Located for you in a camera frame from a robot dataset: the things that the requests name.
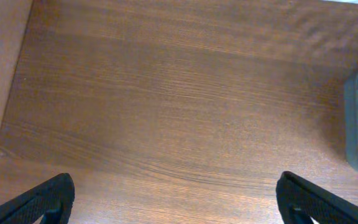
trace wood grain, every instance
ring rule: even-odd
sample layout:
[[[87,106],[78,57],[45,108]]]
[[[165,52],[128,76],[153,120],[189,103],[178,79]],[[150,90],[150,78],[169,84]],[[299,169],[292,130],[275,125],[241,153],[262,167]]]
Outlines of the wood grain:
[[[35,0],[0,204],[60,172],[72,223],[280,223],[291,170],[358,205],[342,85],[358,5]]]

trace wooden board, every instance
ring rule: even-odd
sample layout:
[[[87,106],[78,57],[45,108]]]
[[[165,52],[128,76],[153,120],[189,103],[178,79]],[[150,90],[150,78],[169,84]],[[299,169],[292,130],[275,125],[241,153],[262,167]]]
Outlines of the wooden board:
[[[61,173],[72,223],[280,223],[291,170],[358,205],[342,85],[358,5],[35,0],[0,204]]]

